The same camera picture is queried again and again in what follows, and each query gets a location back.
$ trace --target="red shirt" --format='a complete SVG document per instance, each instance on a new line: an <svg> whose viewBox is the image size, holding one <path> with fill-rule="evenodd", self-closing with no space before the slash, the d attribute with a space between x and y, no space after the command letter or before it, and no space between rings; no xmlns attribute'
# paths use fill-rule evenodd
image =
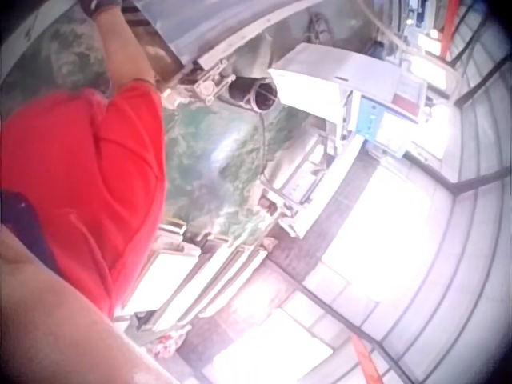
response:
<svg viewBox="0 0 512 384"><path fill-rule="evenodd" d="M34 206L60 275L112 315L135 283L162 218L162 105L132 82L31 102L2 127L2 188Z"/></svg>

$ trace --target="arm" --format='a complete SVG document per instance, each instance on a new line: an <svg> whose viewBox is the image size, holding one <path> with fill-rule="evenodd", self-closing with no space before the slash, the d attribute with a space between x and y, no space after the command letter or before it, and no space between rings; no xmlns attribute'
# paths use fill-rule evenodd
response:
<svg viewBox="0 0 512 384"><path fill-rule="evenodd" d="M154 84L154 72L120 6L108 6L93 15L102 37L106 67L112 86L118 90L135 79Z"/></svg>
<svg viewBox="0 0 512 384"><path fill-rule="evenodd" d="M2 373L16 382L177 384L0 227Z"/></svg>

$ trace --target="hand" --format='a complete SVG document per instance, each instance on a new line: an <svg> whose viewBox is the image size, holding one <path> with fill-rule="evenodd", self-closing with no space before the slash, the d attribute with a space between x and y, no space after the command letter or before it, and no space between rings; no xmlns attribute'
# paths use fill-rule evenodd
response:
<svg viewBox="0 0 512 384"><path fill-rule="evenodd" d="M79 0L83 12L93 18L113 6L121 6L122 0Z"/></svg>

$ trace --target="floor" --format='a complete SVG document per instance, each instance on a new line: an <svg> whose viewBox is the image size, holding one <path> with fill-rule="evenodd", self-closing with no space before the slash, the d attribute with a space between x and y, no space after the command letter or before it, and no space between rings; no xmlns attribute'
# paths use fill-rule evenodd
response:
<svg viewBox="0 0 512 384"><path fill-rule="evenodd" d="M307 38L311 11L328 15L333 44L338 47L363 50L374 32L356 2L328 0L281 21L241 47L233 61L235 72L264 74L268 60L279 60ZM176 61L164 60L160 66L168 74L180 69ZM51 90L84 86L108 93L110 84L94 25L75 6L30 45L8 74L2 84L2 116ZM263 162L277 156L307 118L308 114L277 103L265 114L263 135L256 114L221 102L184 105L176 113L165 110L166 215L187 222L197 236L212 232L243 236L251 242L264 220L247 205L251 188Z"/></svg>

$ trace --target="black glove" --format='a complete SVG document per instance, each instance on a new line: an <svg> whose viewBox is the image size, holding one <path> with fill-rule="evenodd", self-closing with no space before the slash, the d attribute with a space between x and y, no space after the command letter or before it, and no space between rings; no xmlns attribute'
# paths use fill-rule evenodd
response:
<svg viewBox="0 0 512 384"><path fill-rule="evenodd" d="M121 6L121 4L122 0L80 0L80 6L89 18L108 7Z"/></svg>

